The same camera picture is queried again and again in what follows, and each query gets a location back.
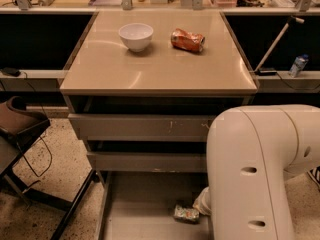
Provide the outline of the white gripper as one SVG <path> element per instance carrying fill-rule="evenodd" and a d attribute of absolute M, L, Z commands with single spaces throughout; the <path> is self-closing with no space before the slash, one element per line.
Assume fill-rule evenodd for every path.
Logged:
<path fill-rule="evenodd" d="M 202 215 L 211 215 L 211 200 L 209 188 L 204 188 L 193 203 L 193 207 Z"/>

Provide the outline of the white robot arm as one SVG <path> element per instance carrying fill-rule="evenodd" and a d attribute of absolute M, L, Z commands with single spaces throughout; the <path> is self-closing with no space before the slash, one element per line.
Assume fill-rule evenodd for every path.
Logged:
<path fill-rule="evenodd" d="M 320 109 L 241 106 L 224 111 L 207 136 L 214 240 L 295 240 L 285 181 L 320 163 Z"/>

